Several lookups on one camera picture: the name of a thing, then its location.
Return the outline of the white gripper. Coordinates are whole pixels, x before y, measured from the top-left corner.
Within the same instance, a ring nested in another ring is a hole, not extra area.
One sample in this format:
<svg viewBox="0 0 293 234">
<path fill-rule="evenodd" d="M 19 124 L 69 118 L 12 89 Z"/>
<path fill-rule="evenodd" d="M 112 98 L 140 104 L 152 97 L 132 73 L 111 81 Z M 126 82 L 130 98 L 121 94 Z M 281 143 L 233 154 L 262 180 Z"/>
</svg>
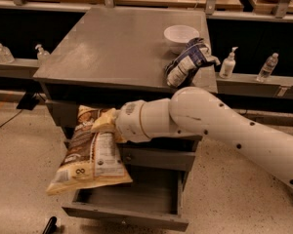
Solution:
<svg viewBox="0 0 293 234">
<path fill-rule="evenodd" d="M 114 133 L 116 124 L 118 132 L 114 133 L 114 139 L 117 143 L 126 143 L 127 140 L 135 143 L 150 141 L 141 123 L 141 111 L 144 104 L 143 100 L 127 102 L 120 108 L 118 115 L 115 108 L 103 112 L 93 123 L 91 132 Z"/>
</svg>

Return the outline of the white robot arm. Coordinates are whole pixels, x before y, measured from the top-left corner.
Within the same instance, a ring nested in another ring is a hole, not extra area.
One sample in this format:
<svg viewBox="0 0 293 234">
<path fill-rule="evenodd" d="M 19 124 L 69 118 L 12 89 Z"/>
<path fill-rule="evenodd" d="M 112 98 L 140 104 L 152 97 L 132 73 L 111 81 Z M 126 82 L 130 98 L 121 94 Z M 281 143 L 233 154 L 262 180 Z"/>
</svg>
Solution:
<svg viewBox="0 0 293 234">
<path fill-rule="evenodd" d="M 127 102 L 99 116 L 92 131 L 112 132 L 118 142 L 135 143 L 156 137 L 210 137 L 234 147 L 293 189 L 293 136 L 239 115 L 201 88 Z"/>
</svg>

